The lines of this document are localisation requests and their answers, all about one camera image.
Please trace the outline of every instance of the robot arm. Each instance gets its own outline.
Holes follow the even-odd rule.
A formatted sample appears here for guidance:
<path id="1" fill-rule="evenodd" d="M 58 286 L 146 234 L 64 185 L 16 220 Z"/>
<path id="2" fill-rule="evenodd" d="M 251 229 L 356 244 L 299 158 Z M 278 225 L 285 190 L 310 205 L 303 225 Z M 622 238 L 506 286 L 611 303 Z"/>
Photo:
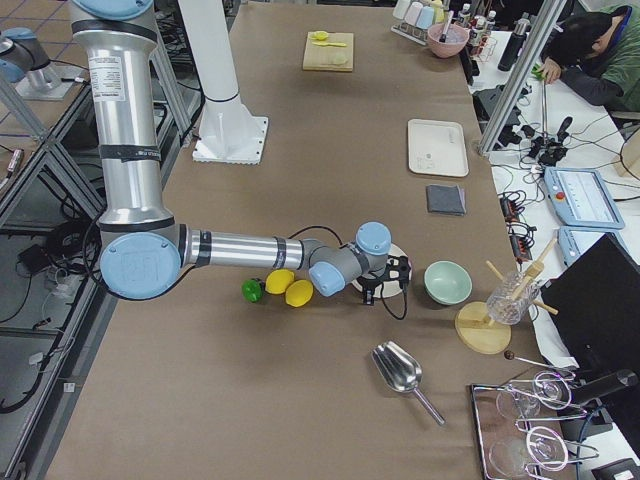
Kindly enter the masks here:
<path id="1" fill-rule="evenodd" d="M 11 83 L 26 76 L 37 91 L 52 90 L 61 82 L 35 34 L 24 27 L 0 34 L 0 74 Z"/>
<path id="2" fill-rule="evenodd" d="M 158 33 L 152 5 L 70 2 L 74 38 L 89 58 L 107 191 L 98 222 L 107 285 L 126 298 L 147 299 L 168 290 L 183 266 L 236 265 L 309 269 L 315 287 L 329 296 L 362 275 L 382 275 L 391 235 L 380 223 L 362 225 L 355 241 L 336 250 L 317 240 L 212 233 L 175 222 L 162 201 L 153 119 L 149 56 Z M 211 11 L 223 15 L 221 5 Z M 226 32 L 224 18 L 222 25 Z"/>

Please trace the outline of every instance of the brown table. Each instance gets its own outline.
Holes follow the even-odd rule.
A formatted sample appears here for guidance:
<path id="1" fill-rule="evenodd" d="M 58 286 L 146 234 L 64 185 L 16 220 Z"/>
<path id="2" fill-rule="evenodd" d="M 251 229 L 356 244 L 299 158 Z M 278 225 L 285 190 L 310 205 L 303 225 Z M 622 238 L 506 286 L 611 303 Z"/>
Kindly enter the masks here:
<path id="1" fill-rule="evenodd" d="M 350 287 L 300 309 L 277 296 L 250 304 L 241 283 L 268 272 L 248 268 L 202 268 L 162 298 L 120 302 L 47 478 L 480 478 L 467 386 L 523 366 L 463 346 L 458 307 L 430 300 L 422 276 L 456 261 L 473 278 L 470 300 L 484 300 L 496 286 L 484 261 L 508 271 L 513 257 L 457 58 L 433 57 L 392 24 L 386 8 L 242 6 L 231 40 L 243 101 L 270 118 L 262 162 L 195 163 L 185 150 L 165 199 L 180 222 L 226 232 L 327 225 L 350 240 L 363 222 L 385 223 L 413 264 L 406 320 Z M 355 34 L 353 73 L 302 71 L 318 29 Z M 466 178 L 409 172 L 412 118 L 463 125 Z M 425 186 L 451 182 L 467 215 L 428 214 Z M 389 305 L 401 311 L 401 298 Z M 445 427 L 382 381 L 370 351 L 390 339 L 422 363 Z M 536 354 L 530 325 L 514 328 L 511 348 Z"/>

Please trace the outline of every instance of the white tray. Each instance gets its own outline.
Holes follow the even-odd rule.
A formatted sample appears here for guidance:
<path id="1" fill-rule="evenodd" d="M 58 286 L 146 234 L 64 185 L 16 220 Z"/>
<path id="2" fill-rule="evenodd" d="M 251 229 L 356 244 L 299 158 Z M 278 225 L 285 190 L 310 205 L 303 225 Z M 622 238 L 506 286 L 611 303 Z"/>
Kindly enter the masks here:
<path id="1" fill-rule="evenodd" d="M 409 169 L 414 173 L 464 177 L 469 173 L 462 125 L 409 120 Z"/>

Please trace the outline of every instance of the green jacket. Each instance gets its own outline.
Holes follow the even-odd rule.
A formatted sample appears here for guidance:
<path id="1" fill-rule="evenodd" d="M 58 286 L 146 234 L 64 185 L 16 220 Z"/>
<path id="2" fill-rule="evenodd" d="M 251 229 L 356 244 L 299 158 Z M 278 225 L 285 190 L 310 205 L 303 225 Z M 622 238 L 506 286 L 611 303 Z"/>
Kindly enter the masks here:
<path id="1" fill-rule="evenodd" d="M 613 5 L 601 11 L 611 13 L 623 5 Z M 609 110 L 640 112 L 640 8 L 632 7 L 631 17 L 620 41 L 605 54 L 604 61 L 594 65 L 590 75 L 616 83 L 622 97 L 606 105 Z"/>

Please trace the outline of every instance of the wooden cutting board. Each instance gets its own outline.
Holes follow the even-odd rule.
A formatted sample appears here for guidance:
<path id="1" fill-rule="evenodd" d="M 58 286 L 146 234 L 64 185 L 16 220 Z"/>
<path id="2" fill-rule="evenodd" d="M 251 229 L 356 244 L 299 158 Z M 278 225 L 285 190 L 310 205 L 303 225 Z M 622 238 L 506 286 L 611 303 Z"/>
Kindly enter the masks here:
<path id="1" fill-rule="evenodd" d="M 320 47 L 312 43 L 311 34 L 307 33 L 307 43 L 302 60 L 303 70 L 320 70 L 329 72 L 353 72 L 353 33 L 329 33 L 327 42 L 346 43 L 346 47 Z"/>

